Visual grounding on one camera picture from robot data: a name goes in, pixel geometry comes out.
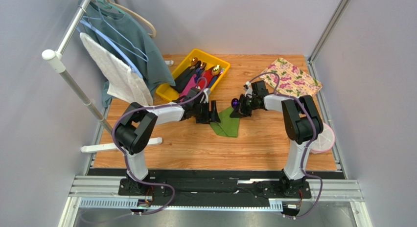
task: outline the metal frame pole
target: metal frame pole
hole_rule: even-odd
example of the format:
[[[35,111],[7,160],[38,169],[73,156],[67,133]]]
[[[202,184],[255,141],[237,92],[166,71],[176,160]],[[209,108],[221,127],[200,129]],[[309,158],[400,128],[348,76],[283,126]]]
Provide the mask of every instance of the metal frame pole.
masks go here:
[[[317,56],[319,55],[320,51],[322,50],[325,42],[327,41],[329,35],[333,31],[333,28],[336,26],[337,21],[339,21],[340,17],[342,16],[344,10],[348,6],[350,0],[340,0],[339,5],[334,11],[333,16],[331,17],[329,23],[327,24],[326,28],[322,36],[320,37],[319,41],[317,42],[316,46],[314,47],[313,52],[311,53],[310,57],[308,58],[309,62],[312,63],[316,60]]]
[[[71,77],[68,73],[67,68],[61,62],[62,54],[64,53],[65,49],[67,48],[70,39],[77,28],[85,9],[89,5],[91,0],[83,0],[81,4],[78,6],[77,11],[75,12],[74,17],[71,20],[71,23],[67,27],[62,40],[56,49],[53,50],[45,50],[42,53],[42,57],[44,60],[48,61],[48,63],[55,69],[55,71],[65,80],[65,82],[72,88],[72,90],[77,94],[77,96],[83,101],[84,105],[90,110],[90,112],[97,118],[98,122],[106,129],[109,133],[112,133],[112,127],[110,126],[109,122],[104,118],[104,116],[98,111],[92,101],[87,97],[87,95],[83,92],[80,86],[76,83],[76,81]]]

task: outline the floral cloth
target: floral cloth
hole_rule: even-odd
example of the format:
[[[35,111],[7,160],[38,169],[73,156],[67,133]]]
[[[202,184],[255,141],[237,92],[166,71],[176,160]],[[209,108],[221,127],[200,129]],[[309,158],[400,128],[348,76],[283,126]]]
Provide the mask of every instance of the floral cloth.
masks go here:
[[[292,96],[315,96],[323,85],[313,79],[311,75],[300,70],[295,65],[283,58],[278,58],[268,66],[262,73],[272,72],[279,75],[279,86],[277,92]],[[265,74],[260,77],[271,87],[275,88],[278,77],[274,74]]]

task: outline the clothes rack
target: clothes rack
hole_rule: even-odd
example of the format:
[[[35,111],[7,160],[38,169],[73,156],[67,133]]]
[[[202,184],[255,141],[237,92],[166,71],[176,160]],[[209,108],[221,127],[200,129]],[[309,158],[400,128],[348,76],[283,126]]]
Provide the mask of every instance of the clothes rack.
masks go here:
[[[76,30],[80,20],[82,19],[87,6],[90,4],[91,0],[82,0],[80,5],[78,6],[75,15],[72,17],[70,24],[68,25],[64,36],[56,51],[47,49],[42,52],[42,58],[46,60],[52,68],[65,80],[65,82],[71,87],[71,89],[77,94],[77,96],[83,101],[84,105],[90,110],[90,112],[97,118],[98,122],[103,126],[103,128],[112,133],[112,127],[109,122],[104,118],[103,114],[98,111],[92,101],[87,97],[84,91],[80,88],[80,86],[76,83],[76,81],[72,78],[70,73],[68,73],[67,68],[61,62],[62,55],[64,54],[65,49],[67,48],[68,43],[74,31]],[[167,65],[172,65],[173,61],[165,61]],[[151,138],[148,142],[148,145],[157,145],[162,143],[162,138]],[[105,150],[112,150],[116,149],[116,146],[113,143],[105,144],[105,145],[91,145],[91,146],[83,146],[81,151],[84,153],[94,153],[98,151],[105,151]]]

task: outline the gray wall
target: gray wall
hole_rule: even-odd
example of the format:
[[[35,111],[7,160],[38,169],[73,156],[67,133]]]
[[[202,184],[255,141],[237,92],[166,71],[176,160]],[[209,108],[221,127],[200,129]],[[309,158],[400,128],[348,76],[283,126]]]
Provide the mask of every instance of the gray wall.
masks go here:
[[[352,0],[315,67],[374,226],[415,226],[417,0]]]
[[[41,58],[55,49],[78,0],[2,0],[0,226],[57,226],[98,123]],[[103,77],[75,35],[64,64],[99,102]]]
[[[309,55],[340,0],[120,0],[156,28],[162,53]]]

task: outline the green cloth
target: green cloth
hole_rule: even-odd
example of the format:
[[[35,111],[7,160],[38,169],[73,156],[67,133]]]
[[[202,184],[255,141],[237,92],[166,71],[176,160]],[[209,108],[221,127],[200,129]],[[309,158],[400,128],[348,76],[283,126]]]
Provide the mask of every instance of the green cloth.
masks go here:
[[[108,36],[110,39],[114,40],[115,42],[123,45],[125,48],[130,49],[132,52],[140,55],[143,55],[137,51],[136,49],[132,48],[132,45],[128,43],[123,37],[117,34],[108,24],[106,24],[103,20],[101,20],[100,14],[98,12],[97,5],[94,3],[90,3],[90,5],[86,9],[88,16],[91,18],[90,22],[92,25],[103,34]],[[126,51],[125,49],[121,48],[123,53],[135,64],[135,66],[139,69],[141,74],[143,75],[143,80],[148,87],[151,95],[154,95],[156,88],[159,84],[169,83],[172,86],[175,86],[174,78],[172,77],[171,72],[169,71],[168,66],[165,63],[161,53],[159,52],[157,46],[148,35],[148,32],[128,13],[121,14],[121,13],[112,13],[105,9],[101,9],[100,11],[104,17],[104,19],[112,25],[114,29],[116,29],[120,34],[126,37],[133,45],[139,48],[142,52],[148,56],[149,61],[146,62],[141,58],[135,56],[134,54]],[[123,60],[120,54],[113,48],[111,45],[105,41],[102,37],[97,36],[97,34],[85,27],[86,33],[91,36],[91,38],[100,44],[103,48],[108,50],[117,58]]]
[[[240,118],[230,118],[233,108],[230,106],[219,113],[221,123],[210,123],[211,128],[219,136],[237,137]]]

